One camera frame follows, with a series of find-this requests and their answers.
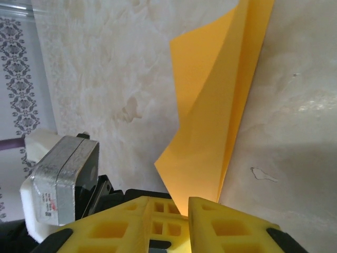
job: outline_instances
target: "patterned wallpaper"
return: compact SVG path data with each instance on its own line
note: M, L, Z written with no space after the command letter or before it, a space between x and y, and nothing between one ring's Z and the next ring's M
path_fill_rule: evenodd
M56 130L32 20L0 17L0 59L0 139ZM0 222L23 218L19 188L33 166L25 148L0 152Z

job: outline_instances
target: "purple stripe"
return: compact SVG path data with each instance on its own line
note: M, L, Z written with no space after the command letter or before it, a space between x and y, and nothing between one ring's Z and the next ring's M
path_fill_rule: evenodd
M0 151L6 150L6 149L21 148L21 147L24 147L24 146L25 146L25 139L24 138L0 140Z

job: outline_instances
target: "square hole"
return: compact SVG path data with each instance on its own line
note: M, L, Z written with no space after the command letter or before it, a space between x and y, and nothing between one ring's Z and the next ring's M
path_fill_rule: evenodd
M163 223L154 221L152 223L152 233L155 233L156 235L162 235L163 234Z
M265 253L258 244L224 244L222 248L225 253Z
M247 227L238 220L214 220L212 226L217 236L250 235Z
M164 204L163 203L154 202L154 211L155 212L164 212Z
M77 253L116 253L117 246L85 246L82 245L79 247Z
M122 238L127 229L127 222L111 222L98 224L90 234L91 238Z
M167 224L167 227L168 227L168 235L169 236L180 236L181 235L181 226L178 225L178 224L172 224L172 223L169 223Z
M180 212L178 208L175 206L175 204L168 204L168 212L169 213L175 213L176 215L179 215Z

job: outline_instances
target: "white plastic part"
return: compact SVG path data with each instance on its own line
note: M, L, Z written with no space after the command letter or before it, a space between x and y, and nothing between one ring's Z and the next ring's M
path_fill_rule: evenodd
M53 131L36 129L25 138L27 159L39 162L61 138Z
M20 194L28 234L33 237L38 243L41 243L50 234L54 233L59 227L37 222L35 217L32 196L32 183L30 177L28 177L22 183L20 188Z

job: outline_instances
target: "folded paper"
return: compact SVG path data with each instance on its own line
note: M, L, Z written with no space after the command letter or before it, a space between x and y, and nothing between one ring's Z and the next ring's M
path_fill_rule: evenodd
M189 197L217 202L274 0L240 0L171 41L180 129L155 166L182 215Z

